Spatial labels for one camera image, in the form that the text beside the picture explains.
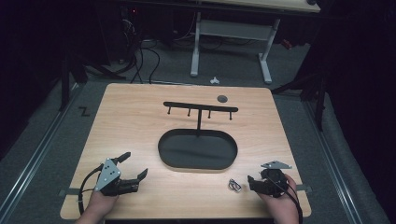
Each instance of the metal clamp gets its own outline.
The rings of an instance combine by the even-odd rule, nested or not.
[[[228,182],[228,188],[234,190],[235,192],[241,191],[242,187],[233,179]]]
[[[287,165],[280,161],[270,161],[262,165],[266,169],[291,169],[290,165]]]

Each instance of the table leg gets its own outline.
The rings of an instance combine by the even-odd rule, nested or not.
[[[200,34],[201,34],[201,12],[197,12],[197,21],[195,23],[195,45],[194,45],[194,52],[192,53],[192,62],[191,62],[192,77],[198,76]]]
[[[270,34],[269,34],[264,53],[259,54],[260,65],[262,66],[262,75],[264,76],[264,82],[266,84],[272,83],[271,74],[270,74],[270,71],[268,69],[268,64],[267,64],[267,57],[268,57],[268,53],[270,52],[271,46],[274,42],[274,38],[275,38],[277,27],[279,26],[279,23],[280,23],[280,19],[275,20],[274,25],[271,29]]]

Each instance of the floor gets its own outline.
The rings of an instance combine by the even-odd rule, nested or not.
[[[242,46],[240,43],[235,39],[221,46],[214,42],[205,43],[201,52],[200,74],[190,77],[192,45],[189,40],[178,42],[171,49],[156,41],[146,41],[143,45],[147,49],[142,51],[144,62],[139,75],[142,82],[148,83],[154,71],[152,84],[272,90],[293,80],[309,51],[309,46],[285,49],[273,45],[268,56],[273,83],[267,85],[263,82],[257,55],[252,53],[260,51],[262,43]],[[123,65],[114,63],[109,68],[116,70],[120,67]],[[121,82],[129,83],[135,74],[133,68],[123,74],[126,80]],[[97,74],[89,77],[85,85],[73,86],[71,102],[64,112],[58,111],[61,99],[61,85],[58,84],[30,118],[29,125],[7,156],[0,161],[0,169],[6,171],[0,173],[0,179],[6,180],[0,187],[0,201],[3,202],[0,223],[73,222],[63,220],[59,215],[64,193],[73,177],[106,85],[116,82]],[[210,82],[214,77],[219,84]],[[139,82],[140,78],[136,76],[134,83]],[[389,223],[349,152],[330,99],[326,98],[323,132],[320,132],[312,117],[315,101],[302,102],[298,93],[285,91],[274,95],[274,98],[313,210],[304,223]],[[88,116],[82,116],[84,107]]]

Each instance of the dark background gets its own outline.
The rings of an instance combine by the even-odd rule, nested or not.
[[[296,80],[328,71],[326,91],[350,149],[396,222],[391,180],[396,177],[396,9],[394,0],[320,1],[322,15],[341,23],[282,21],[276,43],[312,44]],[[62,73],[64,49],[96,63],[128,59],[119,7],[80,2],[0,3],[0,151],[5,157]],[[144,34],[172,46],[173,30],[184,34],[192,12],[139,9]],[[317,86],[317,80],[301,89]]]

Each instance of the small metal part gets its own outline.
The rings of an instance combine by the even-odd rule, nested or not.
[[[61,195],[61,192],[59,194],[59,196],[66,196],[66,195],[79,195],[79,189],[73,189],[73,188],[69,188],[69,189],[62,189],[62,192],[64,192],[64,195]]]
[[[303,190],[303,191],[305,191],[305,193],[310,193],[310,192],[312,192],[311,186],[307,186],[307,185],[297,185],[297,186],[296,186],[296,190],[297,190],[297,191]]]
[[[89,117],[91,114],[88,112],[87,106],[79,106],[78,109],[82,109],[81,116],[82,117]]]
[[[242,187],[233,179],[230,179],[228,182],[228,188],[234,190],[235,192],[239,192],[242,189]]]
[[[64,189],[59,190],[58,196],[60,196],[60,197],[66,196],[66,190],[64,190]]]
[[[105,164],[102,168],[102,172],[99,175],[98,181],[95,186],[95,190],[101,190],[108,183],[111,183],[114,179],[120,176],[120,170],[111,159],[106,159]]]
[[[262,167],[267,168],[267,169],[291,169],[292,168],[290,165],[287,165],[280,161],[267,162],[267,163],[263,164]]]

